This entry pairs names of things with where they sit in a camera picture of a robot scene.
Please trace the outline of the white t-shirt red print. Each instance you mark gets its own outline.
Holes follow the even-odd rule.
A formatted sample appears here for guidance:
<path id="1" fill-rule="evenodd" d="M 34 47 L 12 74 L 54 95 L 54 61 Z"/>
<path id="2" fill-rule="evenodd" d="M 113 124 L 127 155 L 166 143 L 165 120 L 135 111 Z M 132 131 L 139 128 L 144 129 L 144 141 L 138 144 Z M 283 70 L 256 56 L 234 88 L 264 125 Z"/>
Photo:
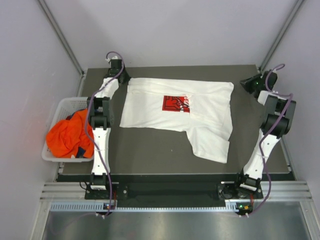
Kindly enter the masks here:
<path id="1" fill-rule="evenodd" d="M 195 156 L 225 164 L 233 90 L 231 82 L 133 78 L 120 127 L 185 132 Z"/>

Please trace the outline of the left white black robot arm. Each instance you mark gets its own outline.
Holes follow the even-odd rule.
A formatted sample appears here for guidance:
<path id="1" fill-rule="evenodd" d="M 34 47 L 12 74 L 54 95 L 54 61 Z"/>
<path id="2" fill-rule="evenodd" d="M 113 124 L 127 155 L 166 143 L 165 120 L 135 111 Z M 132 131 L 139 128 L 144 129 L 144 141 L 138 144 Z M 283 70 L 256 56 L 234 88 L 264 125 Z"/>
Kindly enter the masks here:
<path id="1" fill-rule="evenodd" d="M 92 136 L 89 139 L 94 146 L 89 187 L 105 199 L 109 198 L 114 191 L 108 160 L 109 138 L 114 122 L 111 100 L 119 86 L 131 79 L 122 59 L 114 56 L 106 60 L 110 68 L 99 90 L 87 99 L 88 117 L 85 123 L 86 127 L 91 126 Z"/>

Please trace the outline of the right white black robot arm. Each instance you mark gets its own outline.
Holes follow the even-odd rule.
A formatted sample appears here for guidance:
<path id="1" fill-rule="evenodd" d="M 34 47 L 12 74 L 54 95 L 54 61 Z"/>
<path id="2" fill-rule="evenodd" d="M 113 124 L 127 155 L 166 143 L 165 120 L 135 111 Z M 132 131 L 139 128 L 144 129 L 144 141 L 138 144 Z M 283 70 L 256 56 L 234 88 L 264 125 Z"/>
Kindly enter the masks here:
<path id="1" fill-rule="evenodd" d="M 265 112 L 251 157 L 233 185 L 233 192 L 239 198 L 258 192 L 270 154 L 293 123 L 297 103 L 293 94 L 284 95 L 273 90 L 277 79 L 274 69 L 240 81 L 244 90 L 263 105 Z"/>

